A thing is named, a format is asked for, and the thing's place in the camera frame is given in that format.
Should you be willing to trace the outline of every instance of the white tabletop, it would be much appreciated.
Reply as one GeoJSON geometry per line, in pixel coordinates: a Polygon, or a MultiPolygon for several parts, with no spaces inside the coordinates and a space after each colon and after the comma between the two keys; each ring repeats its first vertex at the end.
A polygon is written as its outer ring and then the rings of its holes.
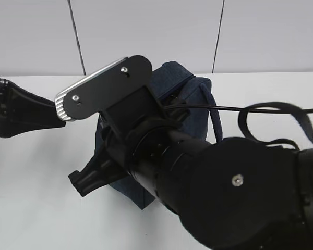
{"type": "MultiPolygon", "coordinates": [[[[286,101],[313,107],[313,72],[198,76],[213,80],[212,92],[219,105],[286,101]]],[[[9,79],[53,99],[80,78],[9,79]]],[[[225,137],[241,136],[237,113],[221,111],[220,115],[225,137]]],[[[94,115],[65,128],[0,139],[0,250],[206,249],[158,202],[141,211],[108,186],[79,196],[67,175],[81,170],[93,155],[96,121],[94,115]]],[[[288,115],[249,115],[249,127],[261,140],[289,138],[301,148],[313,147],[288,115]]],[[[211,129],[208,140],[214,141],[211,129]]]]}

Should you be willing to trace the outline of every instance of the bolt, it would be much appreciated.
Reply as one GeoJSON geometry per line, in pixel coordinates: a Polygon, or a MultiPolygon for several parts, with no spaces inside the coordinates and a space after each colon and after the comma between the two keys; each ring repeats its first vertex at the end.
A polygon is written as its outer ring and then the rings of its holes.
{"type": "Polygon", "coordinates": [[[127,73],[127,71],[128,71],[128,69],[127,69],[126,67],[122,67],[122,68],[121,68],[121,72],[122,72],[122,73],[127,73]]]}
{"type": "Polygon", "coordinates": [[[74,95],[72,96],[72,100],[77,102],[80,99],[80,97],[78,95],[74,95]]]}
{"type": "Polygon", "coordinates": [[[244,183],[244,177],[241,174],[237,174],[232,177],[233,186],[241,186],[244,183]]]}

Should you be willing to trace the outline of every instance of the bag handle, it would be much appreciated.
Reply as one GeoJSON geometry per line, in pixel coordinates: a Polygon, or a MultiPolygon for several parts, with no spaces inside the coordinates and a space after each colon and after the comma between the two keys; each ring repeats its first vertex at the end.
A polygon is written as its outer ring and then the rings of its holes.
{"type": "MultiPolygon", "coordinates": [[[[211,92],[208,90],[208,88],[203,83],[201,83],[199,86],[200,86],[200,89],[201,89],[207,103],[211,106],[217,106],[215,103],[215,99],[213,98],[213,96],[212,96],[211,92]]],[[[223,130],[222,130],[222,126],[221,126],[221,120],[220,120],[219,112],[217,109],[209,109],[209,113],[210,113],[211,120],[212,120],[215,140],[217,142],[220,142],[223,140],[223,130]]]]}

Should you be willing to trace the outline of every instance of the black strap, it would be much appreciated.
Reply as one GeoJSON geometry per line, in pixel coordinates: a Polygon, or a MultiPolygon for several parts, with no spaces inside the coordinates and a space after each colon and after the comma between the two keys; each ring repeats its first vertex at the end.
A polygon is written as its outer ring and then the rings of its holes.
{"type": "Polygon", "coordinates": [[[299,150],[298,145],[289,139],[277,139],[273,140],[271,142],[263,142],[258,139],[256,139],[249,131],[248,125],[247,125],[247,116],[250,111],[250,109],[253,108],[276,108],[279,109],[280,111],[283,111],[285,113],[288,113],[292,115],[299,125],[301,126],[302,130],[306,134],[307,138],[313,143],[313,127],[312,123],[307,115],[307,113],[302,110],[301,108],[289,104],[289,103],[282,103],[282,102],[270,102],[270,103],[259,103],[259,104],[254,104],[250,105],[246,108],[244,108],[242,111],[239,112],[238,116],[238,124],[239,128],[242,132],[242,134],[245,136],[245,138],[248,138],[252,141],[258,142],[258,143],[263,143],[264,145],[270,145],[270,144],[289,144],[295,147],[296,150],[299,150]]]}

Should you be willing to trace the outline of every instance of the denim bag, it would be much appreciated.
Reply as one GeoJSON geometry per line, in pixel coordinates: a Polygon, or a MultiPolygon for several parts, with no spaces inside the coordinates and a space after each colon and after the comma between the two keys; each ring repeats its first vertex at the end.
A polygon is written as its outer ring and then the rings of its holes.
{"type": "MultiPolygon", "coordinates": [[[[195,77],[175,61],[164,63],[159,69],[153,72],[150,87],[164,106],[171,104],[177,98],[185,100],[186,104],[216,106],[211,94],[211,80],[195,77]]],[[[208,132],[209,113],[216,141],[221,141],[223,137],[222,127],[219,113],[215,109],[190,109],[190,115],[183,122],[181,131],[192,137],[205,140],[208,132]]],[[[106,123],[99,117],[95,138],[96,149],[103,143],[101,133],[105,126],[106,123]]],[[[131,176],[115,181],[110,186],[129,197],[140,209],[144,209],[155,199],[131,176]]]]}

